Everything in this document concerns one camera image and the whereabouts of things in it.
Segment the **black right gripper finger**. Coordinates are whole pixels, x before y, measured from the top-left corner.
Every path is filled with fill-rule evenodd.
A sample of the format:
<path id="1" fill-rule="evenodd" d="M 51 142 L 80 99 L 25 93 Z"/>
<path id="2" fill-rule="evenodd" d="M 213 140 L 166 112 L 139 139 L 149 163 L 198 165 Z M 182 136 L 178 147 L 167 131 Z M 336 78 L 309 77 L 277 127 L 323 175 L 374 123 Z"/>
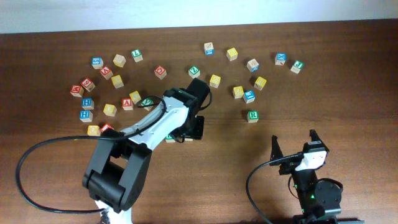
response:
<path id="1" fill-rule="evenodd" d="M 314 129 L 310 130 L 311 141 L 308 143 L 310 146 L 325 146 L 319 135 Z"/>
<path id="2" fill-rule="evenodd" d="M 279 143 L 277 141 L 277 136 L 273 135 L 271 137 L 271 156 L 270 156 L 270 161 L 272 162 L 270 166 L 279 166 L 281 165 L 281 161 L 278 161 L 278 159 L 283 158 L 283 153 L 280 149 Z"/>

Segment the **green r block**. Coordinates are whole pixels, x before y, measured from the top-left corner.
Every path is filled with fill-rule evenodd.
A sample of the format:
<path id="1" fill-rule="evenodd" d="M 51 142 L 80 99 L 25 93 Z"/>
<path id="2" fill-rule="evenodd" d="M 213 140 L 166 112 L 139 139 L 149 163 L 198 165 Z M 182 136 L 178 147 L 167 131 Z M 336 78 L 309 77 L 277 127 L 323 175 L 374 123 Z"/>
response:
<path id="1" fill-rule="evenodd" d="M 256 123 L 259 120 L 259 113 L 258 111 L 248 111 L 247 114 L 248 123 Z"/>
<path id="2" fill-rule="evenodd" d="M 167 143 L 172 143 L 172 142 L 176 142 L 176 140 L 175 140 L 175 138 L 174 138 L 172 135 L 168 134 L 168 135 L 165 137 L 165 142 L 167 142 Z"/>

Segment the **green Z block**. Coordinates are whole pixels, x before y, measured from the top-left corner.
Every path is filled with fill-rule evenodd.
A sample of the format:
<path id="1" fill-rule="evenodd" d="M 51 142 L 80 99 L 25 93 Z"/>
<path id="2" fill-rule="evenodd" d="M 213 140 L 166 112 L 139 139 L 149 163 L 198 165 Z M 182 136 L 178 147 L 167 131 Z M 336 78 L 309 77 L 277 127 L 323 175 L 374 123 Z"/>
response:
<path id="1" fill-rule="evenodd" d="M 193 66 L 191 68 L 188 69 L 188 75 L 191 78 L 197 78 L 200 76 L 200 70 L 198 69 L 198 67 Z"/>

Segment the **blue block far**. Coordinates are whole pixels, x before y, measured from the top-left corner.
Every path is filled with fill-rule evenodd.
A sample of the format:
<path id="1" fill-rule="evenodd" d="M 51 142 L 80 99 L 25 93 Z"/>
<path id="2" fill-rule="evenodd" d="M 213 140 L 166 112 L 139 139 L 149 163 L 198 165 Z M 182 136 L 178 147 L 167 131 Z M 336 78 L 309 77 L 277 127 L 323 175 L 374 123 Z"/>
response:
<path id="1" fill-rule="evenodd" d="M 205 55 L 213 55 L 214 54 L 214 46 L 212 42 L 204 43 L 204 51 Z"/>

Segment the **yellow M block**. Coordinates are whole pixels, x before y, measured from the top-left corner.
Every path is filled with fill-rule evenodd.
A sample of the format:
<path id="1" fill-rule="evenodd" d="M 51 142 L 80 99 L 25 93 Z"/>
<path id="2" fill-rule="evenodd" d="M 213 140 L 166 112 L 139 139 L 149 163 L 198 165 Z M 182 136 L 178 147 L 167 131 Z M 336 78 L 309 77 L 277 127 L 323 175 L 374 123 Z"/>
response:
<path id="1" fill-rule="evenodd" d="M 233 60 L 236 60 L 236 59 L 237 59 L 237 57 L 238 57 L 238 52 L 237 52 L 237 50 L 233 47 L 233 48 L 228 49 L 228 50 L 226 51 L 226 56 L 227 56 L 227 58 L 228 58 L 229 61 L 233 61 Z"/>

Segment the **blue L block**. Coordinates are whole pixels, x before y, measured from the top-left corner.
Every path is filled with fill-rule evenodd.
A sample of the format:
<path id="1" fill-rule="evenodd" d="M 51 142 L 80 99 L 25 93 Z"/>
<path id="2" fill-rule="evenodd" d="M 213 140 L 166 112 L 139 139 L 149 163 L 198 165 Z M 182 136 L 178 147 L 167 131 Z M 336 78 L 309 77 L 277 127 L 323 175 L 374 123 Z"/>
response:
<path id="1" fill-rule="evenodd" d="M 245 103 L 248 104 L 252 103 L 255 100 L 256 96 L 252 90 L 249 90 L 244 92 L 243 98 Z"/>

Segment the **blue D block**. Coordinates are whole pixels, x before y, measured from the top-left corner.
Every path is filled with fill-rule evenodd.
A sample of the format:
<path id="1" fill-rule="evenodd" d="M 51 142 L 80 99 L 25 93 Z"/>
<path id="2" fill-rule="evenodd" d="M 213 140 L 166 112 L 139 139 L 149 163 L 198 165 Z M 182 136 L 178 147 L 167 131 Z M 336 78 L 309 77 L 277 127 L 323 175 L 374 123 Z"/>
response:
<path id="1" fill-rule="evenodd" d="M 250 72 L 255 72 L 259 68 L 259 63 L 253 58 L 247 62 L 246 66 Z"/>

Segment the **yellow block right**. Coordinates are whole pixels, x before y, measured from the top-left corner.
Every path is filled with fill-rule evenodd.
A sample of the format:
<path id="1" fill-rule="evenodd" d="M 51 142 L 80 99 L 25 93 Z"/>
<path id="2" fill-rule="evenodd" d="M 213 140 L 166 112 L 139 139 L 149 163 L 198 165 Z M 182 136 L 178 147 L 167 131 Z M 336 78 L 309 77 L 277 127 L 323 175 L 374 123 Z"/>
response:
<path id="1" fill-rule="evenodd" d="M 267 80 L 262 77 L 258 77 L 256 81 L 254 82 L 254 87 L 258 90 L 262 90 L 267 83 Z"/>

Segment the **green J block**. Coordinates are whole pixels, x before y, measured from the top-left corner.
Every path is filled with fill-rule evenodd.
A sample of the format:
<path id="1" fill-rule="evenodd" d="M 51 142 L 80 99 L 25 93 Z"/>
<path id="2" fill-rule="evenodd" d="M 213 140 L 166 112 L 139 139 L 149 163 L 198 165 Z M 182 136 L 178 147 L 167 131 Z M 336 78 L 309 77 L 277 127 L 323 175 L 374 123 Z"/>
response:
<path id="1" fill-rule="evenodd" d="M 305 65 L 305 64 L 304 64 L 303 62 L 301 62 L 301 61 L 299 61 L 299 60 L 296 60 L 296 61 L 293 63 L 293 65 L 292 65 L 290 71 L 291 71 L 291 72 L 294 72 L 294 73 L 296 73 L 296 74 L 299 74 L 299 72 L 301 71 L 301 69 L 303 69 L 303 66 L 304 66 L 304 65 Z"/>

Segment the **yellow 8 block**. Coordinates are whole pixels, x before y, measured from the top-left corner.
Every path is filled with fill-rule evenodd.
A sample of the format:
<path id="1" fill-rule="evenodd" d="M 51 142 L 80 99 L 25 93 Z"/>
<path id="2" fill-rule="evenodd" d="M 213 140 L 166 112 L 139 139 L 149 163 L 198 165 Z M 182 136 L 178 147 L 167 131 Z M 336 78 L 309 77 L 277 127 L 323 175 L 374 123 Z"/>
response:
<path id="1" fill-rule="evenodd" d="M 115 66 L 123 68 L 126 63 L 126 58 L 122 55 L 116 54 L 113 59 L 113 63 L 115 64 Z"/>

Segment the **blue X block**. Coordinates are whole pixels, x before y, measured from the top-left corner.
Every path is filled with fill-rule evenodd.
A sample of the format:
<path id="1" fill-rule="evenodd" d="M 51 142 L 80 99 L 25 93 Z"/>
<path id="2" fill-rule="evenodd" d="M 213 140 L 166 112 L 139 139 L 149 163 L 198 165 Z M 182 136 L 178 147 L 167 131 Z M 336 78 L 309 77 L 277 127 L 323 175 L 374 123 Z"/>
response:
<path id="1" fill-rule="evenodd" d="M 274 63 L 275 63 L 275 65 L 284 65 L 284 63 L 286 62 L 286 60 L 287 60 L 287 55 L 286 55 L 286 53 L 280 53 L 280 52 L 278 52 L 278 53 L 276 53 L 276 55 L 275 55 Z"/>

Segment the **yellow O block middle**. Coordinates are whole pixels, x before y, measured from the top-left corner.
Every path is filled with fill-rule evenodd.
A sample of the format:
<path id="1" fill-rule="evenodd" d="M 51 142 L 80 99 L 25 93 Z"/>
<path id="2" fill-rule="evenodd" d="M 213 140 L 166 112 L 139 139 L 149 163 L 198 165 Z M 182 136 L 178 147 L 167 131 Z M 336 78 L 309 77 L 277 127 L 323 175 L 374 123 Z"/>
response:
<path id="1" fill-rule="evenodd" d="M 103 108 L 103 113 L 106 116 L 116 116 L 116 112 L 117 112 L 117 107 L 115 105 L 112 104 L 105 104 L 104 108 Z"/>

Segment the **red A block upper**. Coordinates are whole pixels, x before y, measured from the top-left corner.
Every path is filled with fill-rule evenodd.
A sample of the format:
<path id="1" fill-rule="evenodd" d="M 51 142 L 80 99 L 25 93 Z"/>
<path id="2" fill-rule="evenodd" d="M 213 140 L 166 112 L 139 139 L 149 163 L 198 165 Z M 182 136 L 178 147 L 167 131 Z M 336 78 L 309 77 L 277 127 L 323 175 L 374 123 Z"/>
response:
<path id="1" fill-rule="evenodd" d="M 99 72 L 106 80 L 109 80 L 114 75 L 112 70 L 108 66 L 104 66 L 100 69 Z"/>

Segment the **blue h block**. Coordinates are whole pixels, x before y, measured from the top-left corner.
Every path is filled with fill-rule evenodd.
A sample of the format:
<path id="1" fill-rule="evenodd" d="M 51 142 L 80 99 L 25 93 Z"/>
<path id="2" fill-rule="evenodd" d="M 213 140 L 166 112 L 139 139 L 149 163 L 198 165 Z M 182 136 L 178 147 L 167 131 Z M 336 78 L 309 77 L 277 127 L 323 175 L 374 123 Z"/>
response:
<path id="1" fill-rule="evenodd" d="M 79 119 L 85 123 L 92 122 L 93 113 L 90 110 L 81 110 L 79 114 Z"/>
<path id="2" fill-rule="evenodd" d="M 91 98 L 83 98 L 81 102 L 81 107 L 84 110 L 93 110 L 95 108 L 95 103 Z"/>

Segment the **blue H block lower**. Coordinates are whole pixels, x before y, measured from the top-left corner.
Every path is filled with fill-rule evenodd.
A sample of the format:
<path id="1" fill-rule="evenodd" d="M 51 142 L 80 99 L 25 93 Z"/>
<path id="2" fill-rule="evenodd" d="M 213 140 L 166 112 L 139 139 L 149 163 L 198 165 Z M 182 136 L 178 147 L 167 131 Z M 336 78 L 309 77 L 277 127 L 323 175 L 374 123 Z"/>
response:
<path id="1" fill-rule="evenodd" d="M 79 114 L 79 119 L 85 123 L 92 122 L 93 113 L 90 110 L 81 110 Z"/>

